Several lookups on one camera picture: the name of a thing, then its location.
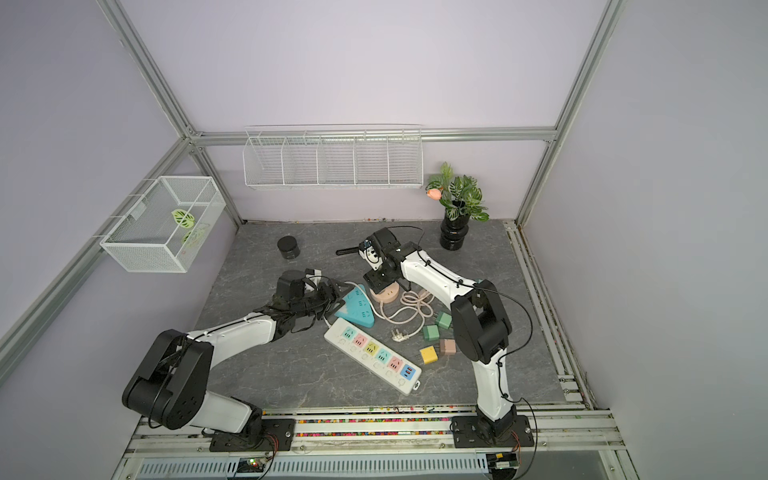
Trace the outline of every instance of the gray marble tabletop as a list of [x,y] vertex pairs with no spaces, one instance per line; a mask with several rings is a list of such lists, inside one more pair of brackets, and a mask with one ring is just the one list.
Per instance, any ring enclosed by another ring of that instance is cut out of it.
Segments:
[[[498,290],[518,299],[531,315],[534,310],[525,287],[520,266],[510,247],[500,220],[471,222],[464,247],[447,251],[439,246],[439,222],[362,222],[362,223],[249,223],[240,228],[219,276],[197,322],[207,328],[237,319],[268,302],[275,292],[278,277],[284,270],[314,268],[338,280],[363,283],[368,265],[357,255],[337,257],[339,248],[353,247],[381,227],[416,225],[425,231],[421,246],[429,255],[455,271],[472,279],[489,279]],[[399,228],[393,231],[401,242],[416,242],[421,232]],[[294,236],[301,250],[298,258],[285,260],[277,249],[277,241]],[[521,345],[530,330],[528,317],[514,302],[503,299],[512,322],[510,348]],[[436,310],[447,310],[438,300]],[[385,306],[391,314],[399,302]],[[332,323],[335,317],[329,318]],[[309,325],[310,319],[299,319],[296,329]],[[403,326],[401,331],[418,328],[420,318]],[[440,356],[424,365],[419,350],[435,345],[421,334],[402,343],[392,341],[396,327],[376,319],[373,327],[364,329],[384,345],[394,349],[422,368],[421,386],[409,396],[383,382],[360,364],[325,341],[325,323],[316,323],[301,333],[289,333],[282,339],[227,359],[211,370],[208,389],[251,402],[262,408],[307,408],[349,406],[413,406],[464,405],[477,401],[477,388],[472,363],[461,353]],[[442,338],[452,338],[451,330],[440,329]],[[510,395],[525,396],[530,402],[564,400],[548,347],[534,317],[531,342],[506,362]]]

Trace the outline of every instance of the black cylindrical container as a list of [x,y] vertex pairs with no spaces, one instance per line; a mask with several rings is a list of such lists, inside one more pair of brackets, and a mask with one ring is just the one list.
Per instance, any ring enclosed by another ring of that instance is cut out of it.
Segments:
[[456,220],[450,220],[448,215],[445,215],[440,224],[440,246],[446,250],[460,249],[464,245],[464,237],[469,232],[468,224],[469,215],[461,215]]
[[286,260],[296,258],[299,256],[299,253],[301,253],[296,239],[290,235],[277,241],[277,249],[280,250],[280,255]]

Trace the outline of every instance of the potted plant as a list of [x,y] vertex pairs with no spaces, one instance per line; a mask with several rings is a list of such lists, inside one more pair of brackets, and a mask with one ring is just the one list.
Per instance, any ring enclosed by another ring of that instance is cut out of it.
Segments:
[[430,198],[440,200],[445,207],[445,218],[440,224],[440,245],[446,250],[462,247],[469,232],[470,218],[478,222],[488,221],[488,214],[483,211],[488,208],[482,206],[477,179],[454,176],[453,168],[447,162],[440,167],[439,174],[429,178],[426,190]]

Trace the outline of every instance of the power plug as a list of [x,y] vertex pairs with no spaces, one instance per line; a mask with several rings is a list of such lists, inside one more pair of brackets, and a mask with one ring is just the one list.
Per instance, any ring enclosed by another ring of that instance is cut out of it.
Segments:
[[392,339],[393,339],[393,340],[395,340],[396,342],[402,342],[402,341],[404,341],[404,340],[407,340],[407,339],[408,339],[408,337],[407,337],[407,336],[405,336],[405,335],[403,335],[403,334],[400,332],[400,330],[398,330],[398,329],[394,329],[394,330],[392,331]]

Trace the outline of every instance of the wall-mounted wire shelf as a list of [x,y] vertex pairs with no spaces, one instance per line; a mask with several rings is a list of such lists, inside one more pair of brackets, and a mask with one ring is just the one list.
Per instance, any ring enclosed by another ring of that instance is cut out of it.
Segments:
[[101,247],[129,272],[186,273],[224,206],[211,177],[158,177]]
[[254,190],[418,188],[424,183],[421,131],[412,125],[355,134],[247,133],[243,169],[246,185]]

